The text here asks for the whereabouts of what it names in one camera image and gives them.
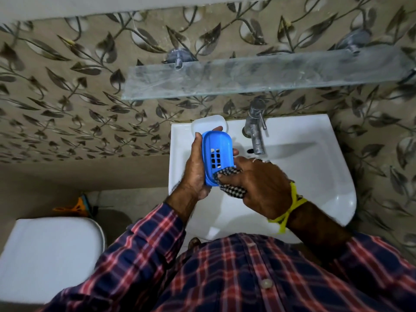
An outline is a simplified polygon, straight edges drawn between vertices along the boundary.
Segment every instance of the chrome faucet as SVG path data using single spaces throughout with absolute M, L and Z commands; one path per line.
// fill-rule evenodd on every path
M 250 109 L 245 120 L 244 132 L 247 137 L 251 138 L 253 143 L 254 154 L 266 154 L 264 150 L 263 137 L 261 135 L 260 124 L 263 130 L 267 130 L 263 118 L 266 103 L 262 99 L 253 99 L 250 103 Z

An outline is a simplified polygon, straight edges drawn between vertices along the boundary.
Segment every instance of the toilet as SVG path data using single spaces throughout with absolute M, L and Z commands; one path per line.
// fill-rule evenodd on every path
M 0 301 L 45 304 L 84 282 L 106 241 L 89 218 L 19 219 L 0 255 Z

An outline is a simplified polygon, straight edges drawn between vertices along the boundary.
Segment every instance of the white sink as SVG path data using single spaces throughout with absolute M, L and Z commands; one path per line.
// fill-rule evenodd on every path
M 252 149 L 251 139 L 242 134 L 245 120 L 229 120 L 228 134 L 233 147 L 245 157 Z M 355 188 L 327 115 L 303 115 L 266 119 L 262 131 L 266 155 L 257 156 L 278 165 L 296 182 L 298 193 L 321 210 L 346 225 L 356 209 Z M 184 172 L 194 137 L 190 123 L 176 123 L 171 128 L 169 192 Z M 218 187 L 198 202 L 186 231 L 205 240 L 214 240 L 237 232 L 273 236 L 287 243 L 300 240 L 290 231 L 278 234 L 279 225 L 255 213 Z

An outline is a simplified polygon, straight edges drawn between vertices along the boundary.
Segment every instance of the right hand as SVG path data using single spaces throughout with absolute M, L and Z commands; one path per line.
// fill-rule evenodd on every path
M 243 203 L 248 207 L 274 220 L 283 215 L 292 205 L 290 180 L 273 163 L 247 159 L 239 156 L 234 159 L 241 173 L 218 175 L 222 184 L 240 186 L 247 190 Z

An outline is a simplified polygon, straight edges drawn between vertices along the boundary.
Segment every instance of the shirt button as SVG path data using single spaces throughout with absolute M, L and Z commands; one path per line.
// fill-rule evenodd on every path
M 263 279 L 263 280 L 260 282 L 260 286 L 261 286 L 263 289 L 269 289 L 269 288 L 272 288 L 272 287 L 273 287 L 273 281 L 271 281 L 270 279 Z

